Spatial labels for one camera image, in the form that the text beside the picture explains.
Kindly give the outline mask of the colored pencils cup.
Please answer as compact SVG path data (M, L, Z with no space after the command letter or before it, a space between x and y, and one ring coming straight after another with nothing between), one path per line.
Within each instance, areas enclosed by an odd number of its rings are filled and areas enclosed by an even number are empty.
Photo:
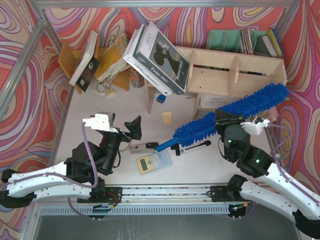
M129 80L131 85L137 89L142 88L145 85L144 77L134 68L131 68L129 71Z

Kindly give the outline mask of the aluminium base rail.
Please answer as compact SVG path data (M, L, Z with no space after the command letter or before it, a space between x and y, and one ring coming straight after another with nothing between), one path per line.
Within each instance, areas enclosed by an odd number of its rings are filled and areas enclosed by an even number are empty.
M232 199L223 185L98 185L84 188L77 185L45 187L35 190L32 203L74 199L81 204L142 203L142 202L245 202L243 198Z

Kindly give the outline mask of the wooden desktop bookshelf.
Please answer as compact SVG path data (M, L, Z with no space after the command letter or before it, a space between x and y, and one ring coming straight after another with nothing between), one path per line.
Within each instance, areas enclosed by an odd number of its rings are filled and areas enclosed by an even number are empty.
M195 94L193 112L202 94L244 97L274 84L287 84L283 59L226 51L177 47L190 62L187 91Z

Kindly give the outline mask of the blue and yellow book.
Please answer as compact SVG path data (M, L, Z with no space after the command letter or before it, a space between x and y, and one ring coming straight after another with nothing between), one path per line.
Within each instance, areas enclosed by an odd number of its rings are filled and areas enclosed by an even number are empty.
M279 58L284 56L283 48L273 28L269 28L262 37L268 39Z

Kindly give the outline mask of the beige and black stapler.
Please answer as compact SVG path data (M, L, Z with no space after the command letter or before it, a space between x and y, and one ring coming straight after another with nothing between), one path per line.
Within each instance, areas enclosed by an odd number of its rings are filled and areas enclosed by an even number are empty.
M129 151L131 154L152 154L156 152L156 148L158 145L158 142L147 142L131 145Z

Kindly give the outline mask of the blue microfiber duster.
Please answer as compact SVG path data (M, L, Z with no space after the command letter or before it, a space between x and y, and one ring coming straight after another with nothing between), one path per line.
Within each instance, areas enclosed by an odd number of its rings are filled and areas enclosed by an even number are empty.
M246 95L244 98L219 107L204 117L177 128L172 139L157 146L156 151L161 152L176 144L187 147L195 142L202 141L217 133L216 119L220 115L224 114L233 118L242 117L243 119L247 119L283 103L289 93L289 89L280 83L267 84L251 95Z

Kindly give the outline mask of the white and black utility knife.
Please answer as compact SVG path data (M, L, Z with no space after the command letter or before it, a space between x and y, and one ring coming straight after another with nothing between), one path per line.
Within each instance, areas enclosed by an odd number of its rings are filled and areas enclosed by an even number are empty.
M210 145L211 145L211 141L205 140L200 143L195 143L193 145L185 146L185 147L182 147L179 143L177 143L175 145L172 145L170 147L170 149L175 151L176 156L180 156L181 154L185 154L185 153L188 153L188 152L200 149L200 148L208 147Z

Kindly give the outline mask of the teal file organizer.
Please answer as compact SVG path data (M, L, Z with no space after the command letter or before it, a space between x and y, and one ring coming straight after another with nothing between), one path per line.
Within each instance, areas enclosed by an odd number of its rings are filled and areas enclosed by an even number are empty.
M261 42L261 39L267 35L267 31L250 30L250 43L252 47L244 48L242 43L241 30L210 30L205 48L207 50L232 52L240 54L251 54L264 57L277 57L277 51L271 42L271 39L266 44Z

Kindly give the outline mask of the pink pig toy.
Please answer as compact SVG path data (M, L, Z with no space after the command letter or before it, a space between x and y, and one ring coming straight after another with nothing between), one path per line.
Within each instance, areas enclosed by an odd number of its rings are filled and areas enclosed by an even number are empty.
M270 109L264 111L262 114L261 114L261 117L263 119L268 119L270 120L270 122L276 122L277 121L277 118L279 117L279 113L278 113L278 110L277 110L277 107L276 106L273 106L271 107Z

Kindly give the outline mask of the yellow books stack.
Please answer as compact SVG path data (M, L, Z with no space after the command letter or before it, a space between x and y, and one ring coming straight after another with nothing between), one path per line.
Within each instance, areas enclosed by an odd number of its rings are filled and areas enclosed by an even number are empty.
M100 83L110 83L120 72L129 68L123 59L127 46L127 35L122 32L109 47L98 49L99 66L95 77Z

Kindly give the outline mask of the blue pencil sharpener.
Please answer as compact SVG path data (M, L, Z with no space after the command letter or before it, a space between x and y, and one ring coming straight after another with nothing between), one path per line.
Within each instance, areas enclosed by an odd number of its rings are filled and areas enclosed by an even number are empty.
M160 104L163 104L166 101L166 96L163 94L160 94L157 98L156 101Z

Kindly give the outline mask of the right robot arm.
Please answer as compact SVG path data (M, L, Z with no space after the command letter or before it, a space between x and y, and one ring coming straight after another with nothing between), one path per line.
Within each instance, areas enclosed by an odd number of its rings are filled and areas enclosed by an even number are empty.
M232 198L241 197L278 212L292 221L300 232L319 239L320 196L285 171L279 155L268 154L251 144L251 135L258 135L269 126L268 119L256 117L246 122L243 115L216 110L215 127L223 139L224 158L235 163L246 175L274 189L264 189L235 174L227 184L227 192Z

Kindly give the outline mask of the yellow sticky note pad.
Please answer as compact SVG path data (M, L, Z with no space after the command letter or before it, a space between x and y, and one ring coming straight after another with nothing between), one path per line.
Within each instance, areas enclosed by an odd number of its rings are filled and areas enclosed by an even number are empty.
M172 125L173 124L172 113L170 111L162 112L162 122L164 125Z

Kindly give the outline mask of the yellow and blue calculator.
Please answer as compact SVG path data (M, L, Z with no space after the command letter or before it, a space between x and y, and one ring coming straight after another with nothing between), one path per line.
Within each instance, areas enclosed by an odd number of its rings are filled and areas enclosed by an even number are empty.
M155 152L136 160L139 173L145 174L173 164L167 150Z

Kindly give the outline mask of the Twins story dark book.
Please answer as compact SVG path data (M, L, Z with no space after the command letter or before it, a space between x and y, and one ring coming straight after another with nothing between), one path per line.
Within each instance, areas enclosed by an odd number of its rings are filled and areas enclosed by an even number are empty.
M190 62L153 22L143 28L133 56L143 69L175 94L186 92Z

